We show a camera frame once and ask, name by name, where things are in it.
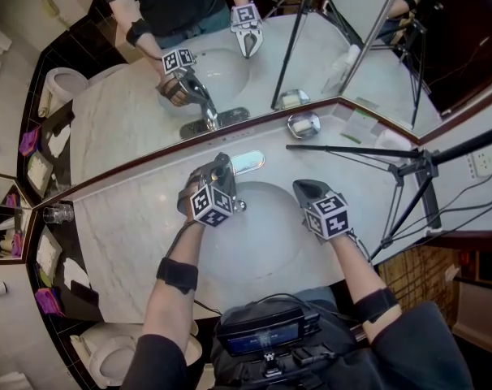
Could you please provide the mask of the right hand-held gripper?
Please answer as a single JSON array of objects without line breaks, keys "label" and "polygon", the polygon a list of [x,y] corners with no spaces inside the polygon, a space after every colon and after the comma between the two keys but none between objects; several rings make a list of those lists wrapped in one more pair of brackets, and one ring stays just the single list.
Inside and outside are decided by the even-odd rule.
[{"label": "right hand-held gripper", "polygon": [[304,212],[304,224],[321,241],[349,230],[348,204],[340,193],[319,180],[295,180],[292,187]]}]

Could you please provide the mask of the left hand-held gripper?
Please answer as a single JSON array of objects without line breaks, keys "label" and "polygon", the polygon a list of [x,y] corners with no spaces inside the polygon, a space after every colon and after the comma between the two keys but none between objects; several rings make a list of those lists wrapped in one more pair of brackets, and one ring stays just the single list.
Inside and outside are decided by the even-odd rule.
[{"label": "left hand-held gripper", "polygon": [[205,186],[191,197],[193,217],[216,228],[235,212],[235,177],[230,157],[220,152],[201,167]]}]

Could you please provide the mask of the person's left hand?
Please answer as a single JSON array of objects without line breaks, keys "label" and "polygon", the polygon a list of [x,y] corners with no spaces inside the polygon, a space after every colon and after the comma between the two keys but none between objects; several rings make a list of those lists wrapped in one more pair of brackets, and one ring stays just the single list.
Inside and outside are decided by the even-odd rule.
[{"label": "person's left hand", "polygon": [[178,194],[176,207],[178,212],[184,215],[186,224],[190,224],[194,220],[191,197],[205,186],[202,173],[201,167],[194,170],[188,177],[184,188]]}]

